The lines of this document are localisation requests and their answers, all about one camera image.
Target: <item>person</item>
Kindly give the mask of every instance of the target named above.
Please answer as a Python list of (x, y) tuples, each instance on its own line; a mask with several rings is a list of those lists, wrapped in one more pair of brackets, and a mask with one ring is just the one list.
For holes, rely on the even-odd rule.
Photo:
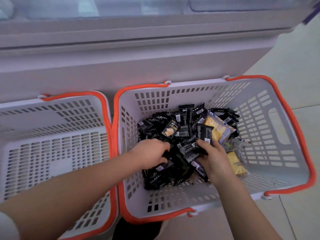
[[(234, 174), (223, 147), (198, 140), (207, 156), (199, 158), (218, 190), (235, 240), (280, 240), (244, 184)], [(112, 187), (142, 169), (167, 159), (168, 142), (147, 139), (132, 150), (102, 163), (44, 181), (0, 205), (2, 240), (58, 239)]]

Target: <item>white floor tile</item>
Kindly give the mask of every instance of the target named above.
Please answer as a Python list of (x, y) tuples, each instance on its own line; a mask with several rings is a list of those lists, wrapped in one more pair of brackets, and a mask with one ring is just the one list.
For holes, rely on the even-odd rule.
[[(316, 167), (319, 182), (320, 175), (320, 106), (294, 109), (300, 127), (304, 133), (307, 147)], [(281, 196), (293, 231), (298, 240), (316, 240), (320, 236), (320, 184), (310, 189)]]
[[(271, 201), (259, 200), (257, 205), (283, 240), (294, 240), (291, 227), (279, 197)], [(157, 240), (232, 240), (233, 236), (223, 208), (202, 212), (199, 216), (171, 219)]]
[(278, 85), (291, 108), (320, 104), (320, 14), (279, 36), (275, 47), (246, 75), (267, 75)]

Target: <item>left hand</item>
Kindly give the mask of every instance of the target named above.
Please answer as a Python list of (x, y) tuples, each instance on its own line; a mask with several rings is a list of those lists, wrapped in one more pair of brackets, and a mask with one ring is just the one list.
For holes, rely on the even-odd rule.
[(141, 169), (150, 169), (168, 160), (162, 157), (165, 151), (170, 151), (170, 143), (158, 139), (146, 139), (140, 141), (128, 153), (138, 161)]

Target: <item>hand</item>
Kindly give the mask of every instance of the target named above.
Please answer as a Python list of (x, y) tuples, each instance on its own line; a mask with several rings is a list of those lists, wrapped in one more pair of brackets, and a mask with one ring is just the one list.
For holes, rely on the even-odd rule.
[(213, 146), (209, 142), (197, 140), (200, 147), (206, 150), (208, 155), (202, 155), (197, 160), (204, 167), (210, 182), (215, 187), (235, 176), (235, 173), (229, 162), (228, 155), (218, 141), (213, 141)]
[(168, 160), (162, 157), (165, 150), (170, 151), (170, 143), (158, 139), (146, 139), (140, 141), (130, 153), (137, 159), (141, 169), (150, 169), (161, 163), (167, 163)]

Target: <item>white plastic basket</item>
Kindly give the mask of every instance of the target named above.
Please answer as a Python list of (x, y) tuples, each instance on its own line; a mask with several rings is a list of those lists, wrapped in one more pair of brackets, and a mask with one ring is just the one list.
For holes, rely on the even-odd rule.
[[(100, 92), (0, 104), (0, 202), (63, 173), (110, 157), (110, 110)], [(60, 239), (82, 239), (107, 230), (118, 215), (110, 190)]]
[[(254, 199), (292, 193), (314, 184), (315, 170), (299, 125), (275, 83), (265, 76), (241, 76), (171, 84), (146, 84), (121, 89), (114, 100), (113, 154), (133, 148), (137, 123), (155, 112), (205, 102), (206, 108), (239, 111), (240, 137), (252, 142), (245, 159), (250, 175), (243, 183)], [(119, 184), (120, 211), (132, 223), (163, 221), (219, 206), (215, 187), (199, 180), (155, 191), (143, 188), (141, 172)]]

